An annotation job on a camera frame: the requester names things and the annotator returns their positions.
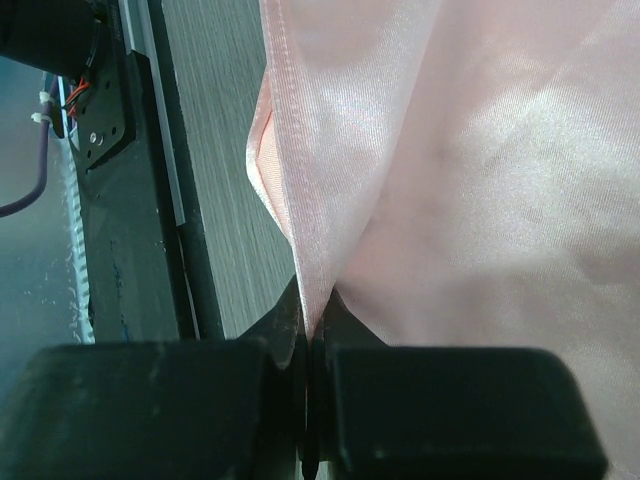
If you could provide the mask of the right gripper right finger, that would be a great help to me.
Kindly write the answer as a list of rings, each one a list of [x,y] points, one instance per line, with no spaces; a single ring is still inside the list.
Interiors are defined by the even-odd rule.
[[[394,347],[333,293],[309,350],[309,468],[335,479],[601,479],[574,375],[536,348]]]

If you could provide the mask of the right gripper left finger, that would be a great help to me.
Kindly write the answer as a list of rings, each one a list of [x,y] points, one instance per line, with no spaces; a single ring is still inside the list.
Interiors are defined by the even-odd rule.
[[[234,340],[57,346],[1,409],[5,479],[293,479],[298,286]]]

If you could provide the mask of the pink satin napkin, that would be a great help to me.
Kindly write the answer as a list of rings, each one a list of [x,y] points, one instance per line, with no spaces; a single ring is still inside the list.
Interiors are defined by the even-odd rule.
[[[527,345],[639,475],[639,5],[264,1],[247,173],[304,322]]]

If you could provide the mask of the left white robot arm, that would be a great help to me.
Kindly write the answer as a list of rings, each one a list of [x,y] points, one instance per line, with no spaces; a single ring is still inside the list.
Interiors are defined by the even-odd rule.
[[[98,78],[126,72],[117,1],[5,0],[1,55],[48,73]]]

